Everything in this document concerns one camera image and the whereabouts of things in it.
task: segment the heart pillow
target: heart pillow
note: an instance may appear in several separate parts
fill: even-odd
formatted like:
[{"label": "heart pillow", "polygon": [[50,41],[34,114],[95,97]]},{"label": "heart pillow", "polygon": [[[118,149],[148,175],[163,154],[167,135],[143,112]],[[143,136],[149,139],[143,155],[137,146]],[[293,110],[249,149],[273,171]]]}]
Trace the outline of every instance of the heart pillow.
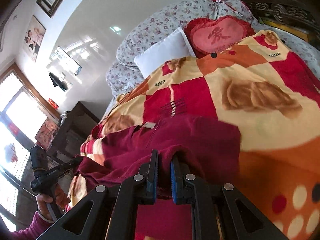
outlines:
[{"label": "heart pillow", "polygon": [[250,23],[230,15],[215,21],[207,18],[192,20],[184,32],[198,58],[224,51],[243,38],[255,34]]}]

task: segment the red sign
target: red sign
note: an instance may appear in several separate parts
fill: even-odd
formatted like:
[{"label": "red sign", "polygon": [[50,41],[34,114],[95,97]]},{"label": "red sign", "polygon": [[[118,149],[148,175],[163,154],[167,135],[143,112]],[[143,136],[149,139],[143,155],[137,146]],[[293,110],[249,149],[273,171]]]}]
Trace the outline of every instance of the red sign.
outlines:
[{"label": "red sign", "polygon": [[49,103],[50,103],[50,105],[54,108],[54,109],[58,109],[59,108],[59,106],[51,99],[51,98],[49,98]]},{"label": "red sign", "polygon": [[8,128],[14,135],[17,135],[19,133],[19,128],[13,122],[9,124]]}]

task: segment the red clothing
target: red clothing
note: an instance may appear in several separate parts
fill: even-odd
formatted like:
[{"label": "red clothing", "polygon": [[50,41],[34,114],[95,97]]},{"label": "red clothing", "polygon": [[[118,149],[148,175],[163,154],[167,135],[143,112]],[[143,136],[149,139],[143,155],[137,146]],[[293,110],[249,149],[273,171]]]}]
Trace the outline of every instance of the red clothing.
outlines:
[{"label": "red clothing", "polygon": [[29,228],[11,233],[12,240],[35,240],[51,225],[36,212]]},{"label": "red clothing", "polygon": [[[158,121],[153,129],[133,126],[102,139],[104,166],[84,157],[74,172],[86,179],[87,191],[97,184],[111,187],[133,176],[159,151],[158,195],[171,196],[170,162],[174,154],[190,171],[210,183],[232,182],[238,173],[240,132],[234,125],[210,117],[179,114]],[[137,235],[165,240],[188,240],[191,216],[188,205],[157,200],[138,207]]]}]

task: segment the white pillow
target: white pillow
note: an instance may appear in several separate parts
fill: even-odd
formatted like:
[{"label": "white pillow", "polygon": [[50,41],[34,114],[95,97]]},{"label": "white pillow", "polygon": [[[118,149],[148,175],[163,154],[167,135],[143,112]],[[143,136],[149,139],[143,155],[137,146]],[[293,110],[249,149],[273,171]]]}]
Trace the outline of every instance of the white pillow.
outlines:
[{"label": "white pillow", "polygon": [[193,56],[196,57],[192,47],[181,27],[168,37],[152,45],[145,52],[134,57],[134,62],[140,69],[144,78],[168,60]]}]

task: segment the hand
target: hand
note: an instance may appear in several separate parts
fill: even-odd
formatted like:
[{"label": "hand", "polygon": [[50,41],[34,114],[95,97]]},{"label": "hand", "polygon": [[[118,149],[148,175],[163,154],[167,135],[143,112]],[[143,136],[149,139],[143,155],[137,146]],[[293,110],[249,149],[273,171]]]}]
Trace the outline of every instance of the hand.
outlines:
[{"label": "hand", "polygon": [[[63,192],[59,184],[56,185],[56,189],[54,193],[56,195],[56,204],[60,206],[62,209],[65,208],[65,206],[70,203],[70,198],[67,197],[67,194]],[[49,210],[46,204],[51,203],[53,201],[53,198],[45,194],[39,194],[37,195],[36,200],[37,200],[38,208],[41,214],[47,220],[52,220],[52,217],[49,213]]]}]

